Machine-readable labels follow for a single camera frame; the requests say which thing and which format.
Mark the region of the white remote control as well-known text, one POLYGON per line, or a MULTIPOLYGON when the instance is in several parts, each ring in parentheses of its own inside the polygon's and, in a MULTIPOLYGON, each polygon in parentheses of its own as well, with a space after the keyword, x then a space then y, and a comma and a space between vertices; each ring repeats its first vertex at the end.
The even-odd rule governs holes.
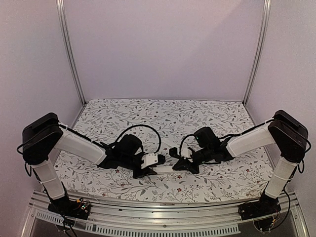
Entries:
POLYGON ((153 171, 155 171, 157 174, 174 172, 174 170, 172 169, 172 166, 156 166, 153 168, 153 171))

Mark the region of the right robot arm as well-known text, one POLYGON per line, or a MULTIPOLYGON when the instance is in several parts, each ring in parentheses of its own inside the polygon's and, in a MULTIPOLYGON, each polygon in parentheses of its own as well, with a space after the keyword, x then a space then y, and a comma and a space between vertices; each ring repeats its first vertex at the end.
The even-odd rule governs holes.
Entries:
POLYGON ((189 148, 190 154, 186 155, 182 151, 183 142, 179 148, 169 149, 169 155, 178 160, 173 170, 198 174, 202 164, 231 161, 260 148, 275 146, 278 149, 278 163, 255 205, 259 215, 266 215, 274 208, 282 190, 312 147, 308 129, 284 110, 276 111, 270 119, 241 133, 218 137, 210 127, 202 127, 191 136, 200 149, 195 151, 189 148))

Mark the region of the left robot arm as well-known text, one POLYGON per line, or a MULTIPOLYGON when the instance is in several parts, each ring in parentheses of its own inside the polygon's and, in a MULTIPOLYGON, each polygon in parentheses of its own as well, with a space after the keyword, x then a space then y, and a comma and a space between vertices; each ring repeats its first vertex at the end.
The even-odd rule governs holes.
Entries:
POLYGON ((22 144, 17 152, 35 172, 51 206, 62 214, 70 214, 73 209, 87 210, 87 204, 69 199, 49 160, 54 149, 79 156, 103 169, 123 167, 132 170, 134 178, 155 175, 152 167, 165 162, 164 156, 157 151, 146 153, 142 141, 126 131, 113 143, 98 143, 62 124, 55 113, 46 114, 23 129, 22 144))

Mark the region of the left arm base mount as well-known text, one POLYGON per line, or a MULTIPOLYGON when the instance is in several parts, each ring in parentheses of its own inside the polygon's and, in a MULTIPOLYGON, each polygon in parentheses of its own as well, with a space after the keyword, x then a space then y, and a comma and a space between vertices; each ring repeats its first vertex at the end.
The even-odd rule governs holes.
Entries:
POLYGON ((91 202, 83 200, 70 200, 68 197, 62 197, 51 200, 48 211, 60 214, 62 217, 73 217, 77 219, 87 220, 91 210, 91 202))

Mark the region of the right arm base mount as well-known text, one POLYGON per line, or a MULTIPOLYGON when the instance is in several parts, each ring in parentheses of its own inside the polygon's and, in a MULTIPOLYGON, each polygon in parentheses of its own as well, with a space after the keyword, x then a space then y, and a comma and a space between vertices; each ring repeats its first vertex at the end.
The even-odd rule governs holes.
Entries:
POLYGON ((254 219, 281 211, 278 198, 261 197, 258 201, 247 201, 238 206, 242 220, 254 219))

